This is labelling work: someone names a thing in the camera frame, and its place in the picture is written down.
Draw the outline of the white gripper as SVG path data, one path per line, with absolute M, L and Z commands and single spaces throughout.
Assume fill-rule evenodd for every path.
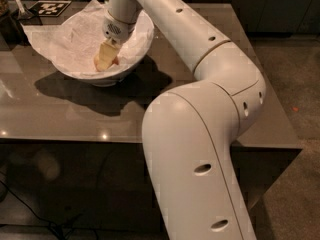
M 136 14 L 125 15 L 120 19 L 115 18 L 109 11 L 106 11 L 103 18 L 102 30 L 107 38 L 100 44 L 99 56 L 101 62 L 111 62 L 120 52 L 122 44 L 132 36 L 136 25 Z

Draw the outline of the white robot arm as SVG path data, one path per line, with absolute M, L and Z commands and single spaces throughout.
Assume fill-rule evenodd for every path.
M 145 160 L 170 240 L 256 240 L 230 145 L 262 109 L 261 71 L 182 0 L 110 0 L 105 36 L 127 41 L 140 12 L 195 78 L 155 98 L 142 122 Z

